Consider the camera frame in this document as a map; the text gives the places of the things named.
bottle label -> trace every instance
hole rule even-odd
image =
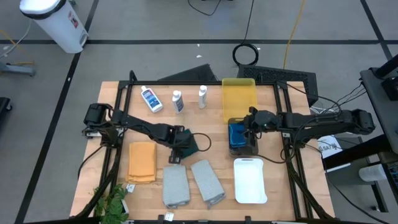
[[[154,108],[155,106],[160,104],[159,101],[156,99],[154,93],[151,90],[145,90],[142,93],[142,95],[148,101],[151,108]]]
[[[178,111],[181,111],[182,108],[184,107],[184,102],[182,101],[182,96],[180,97],[180,99],[178,99],[175,104],[177,105],[177,109]]]

gray cloth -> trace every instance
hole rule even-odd
[[[189,185],[185,166],[163,168],[163,203],[175,209],[189,203]]]
[[[192,165],[191,170],[208,209],[225,198],[224,189],[207,159]]]

white bottle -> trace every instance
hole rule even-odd
[[[182,101],[182,93],[181,91],[174,90],[173,91],[173,105],[176,113],[181,113],[184,108],[184,102]]]
[[[141,90],[142,98],[153,113],[156,113],[163,108],[163,104],[160,102],[159,98],[155,95],[152,89],[141,86]]]
[[[359,176],[366,182],[387,179],[381,164],[361,168],[359,170]]]
[[[207,86],[201,85],[199,89],[199,109],[206,106]]]

wooden table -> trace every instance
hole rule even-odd
[[[290,82],[290,84],[304,91],[302,82]],[[117,86],[118,82],[103,82],[98,102],[114,105]],[[151,123],[182,124],[191,129],[193,133],[208,134],[213,144],[210,150],[197,152],[182,161],[182,164],[187,167],[191,200],[188,205],[181,206],[176,210],[166,209],[162,202],[163,167],[169,166],[170,149],[158,144],[156,181],[151,184],[136,185],[134,192],[126,195],[125,201],[130,210],[129,219],[157,220],[158,215],[164,215],[166,211],[172,211],[175,214],[175,220],[244,220],[245,216],[251,216],[252,220],[295,220],[285,164],[273,164],[264,161],[264,185],[268,196],[267,203],[259,205],[240,204],[235,200],[234,158],[230,157],[228,153],[228,129],[223,121],[221,85],[208,86],[207,106],[203,110],[198,108],[199,86],[153,85],[147,87],[156,92],[164,104],[163,110],[158,113],[152,113],[141,98],[140,86],[133,86],[129,107],[130,115]],[[185,107],[180,114],[175,114],[172,106],[173,90],[180,90],[183,93]],[[307,98],[303,93],[289,88],[289,96],[293,112],[309,114]],[[257,101],[259,110],[268,110],[273,113],[277,111],[272,86],[257,86]],[[207,147],[207,139],[201,136],[195,137],[195,139],[199,148]],[[127,172],[129,144],[134,141],[150,141],[150,139],[134,131],[126,133],[118,175],[119,183],[125,183],[124,177]],[[100,138],[88,140],[85,157],[98,148],[99,143]],[[315,140],[310,141],[309,144],[317,147]],[[264,156],[279,161],[281,149],[282,139],[280,133],[263,134],[259,140],[259,153]],[[82,168],[70,215],[79,213],[93,196],[93,189],[98,186],[100,181],[104,152],[105,150],[99,152]],[[320,154],[309,147],[301,149],[301,152],[308,189],[325,211],[334,216]],[[209,160],[226,192],[226,198],[210,210],[207,210],[190,170],[190,166],[193,163],[202,159]],[[299,188],[297,189],[301,214],[304,217],[302,195]]]

orange cloth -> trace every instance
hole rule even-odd
[[[126,181],[130,184],[147,184],[156,180],[156,143],[130,144],[129,168]]]

